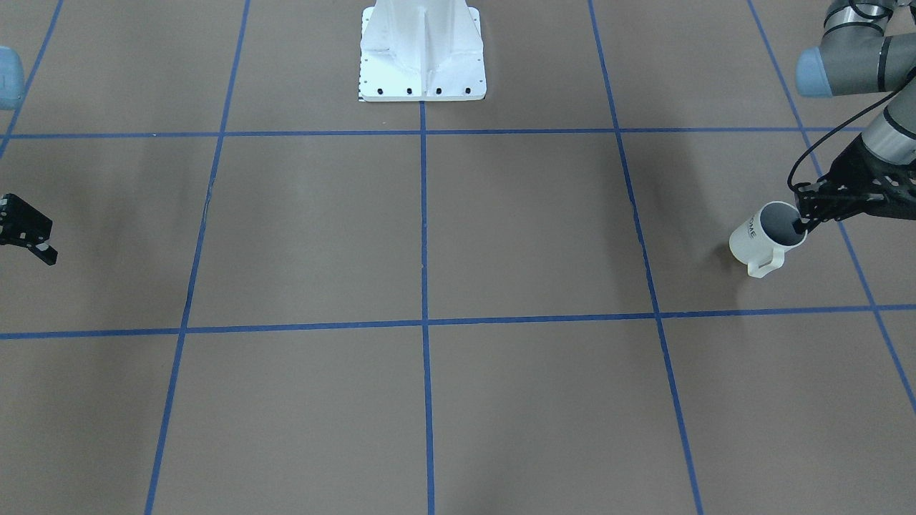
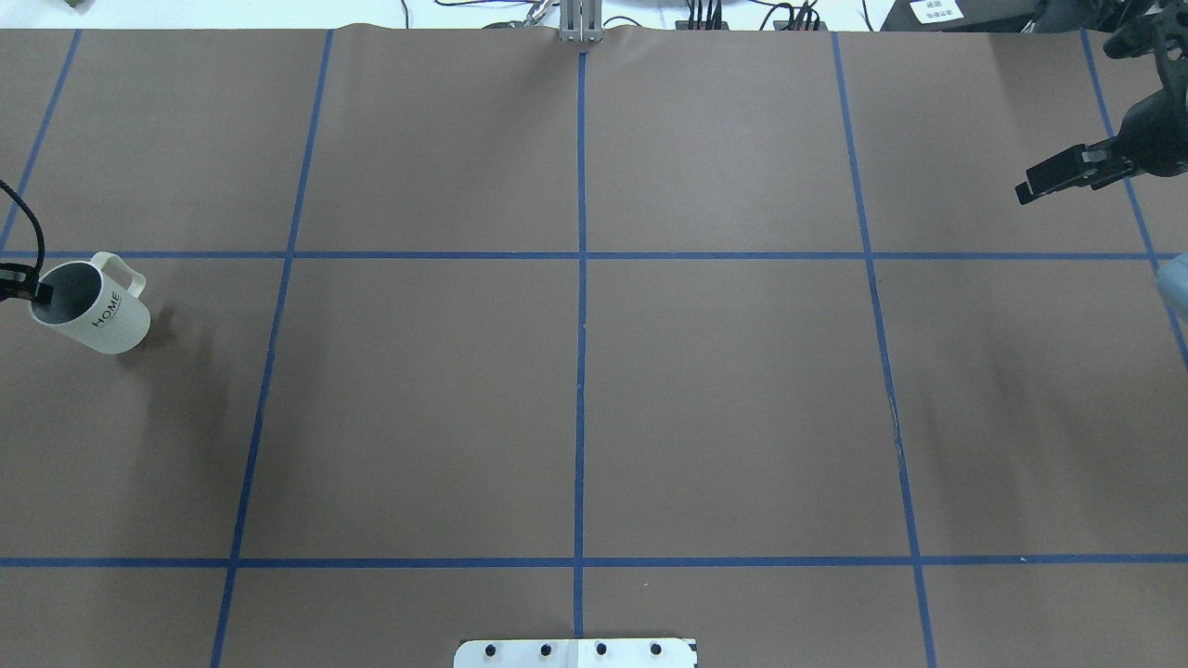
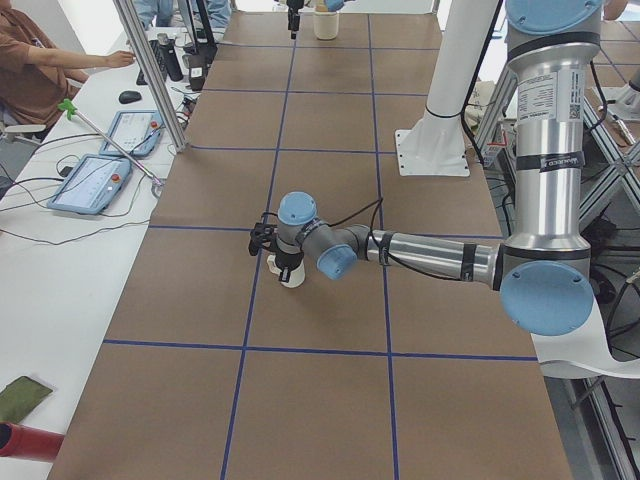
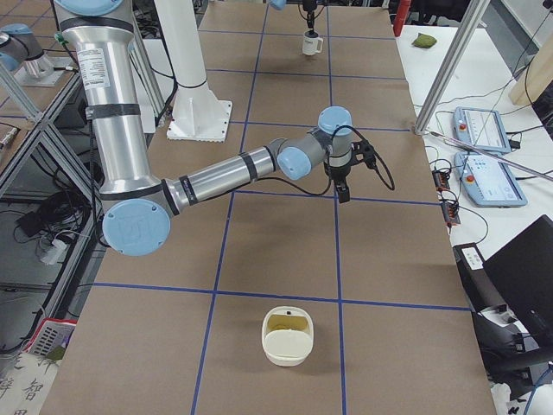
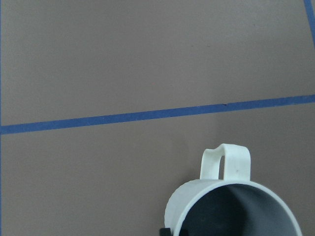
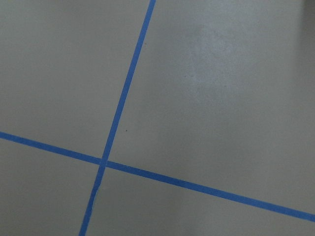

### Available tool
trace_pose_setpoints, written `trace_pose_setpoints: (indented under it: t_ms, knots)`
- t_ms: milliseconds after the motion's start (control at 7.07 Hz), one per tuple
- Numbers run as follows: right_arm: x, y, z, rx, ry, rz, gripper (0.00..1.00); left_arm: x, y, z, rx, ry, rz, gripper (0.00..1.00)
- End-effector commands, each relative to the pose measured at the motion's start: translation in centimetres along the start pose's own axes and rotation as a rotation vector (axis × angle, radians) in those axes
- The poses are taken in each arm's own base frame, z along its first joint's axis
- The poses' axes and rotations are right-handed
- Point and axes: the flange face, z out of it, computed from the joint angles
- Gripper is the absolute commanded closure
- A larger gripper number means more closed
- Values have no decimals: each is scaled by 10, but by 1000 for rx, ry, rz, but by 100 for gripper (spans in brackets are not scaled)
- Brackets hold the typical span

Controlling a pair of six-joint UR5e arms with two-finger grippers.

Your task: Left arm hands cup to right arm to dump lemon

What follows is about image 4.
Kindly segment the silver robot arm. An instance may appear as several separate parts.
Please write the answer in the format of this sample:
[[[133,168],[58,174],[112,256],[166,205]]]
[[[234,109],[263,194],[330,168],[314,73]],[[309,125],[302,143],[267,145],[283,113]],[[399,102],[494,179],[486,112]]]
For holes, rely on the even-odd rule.
[[[283,10],[287,4],[287,1],[270,0],[268,4],[275,10]],[[308,27],[308,34],[314,36],[317,36],[317,34],[315,33],[315,19],[317,17],[315,12],[317,10],[317,7],[318,3],[316,0],[301,0],[301,2],[298,4],[299,13]]]
[[[353,162],[352,118],[331,106],[299,139],[278,138],[175,180],[151,171],[140,105],[131,73],[134,39],[128,1],[58,1],[60,30],[76,49],[88,107],[105,174],[100,198],[108,244],[128,256],[159,249],[170,220],[185,208],[225,195],[275,171],[297,180],[323,165],[347,201],[345,183]]]

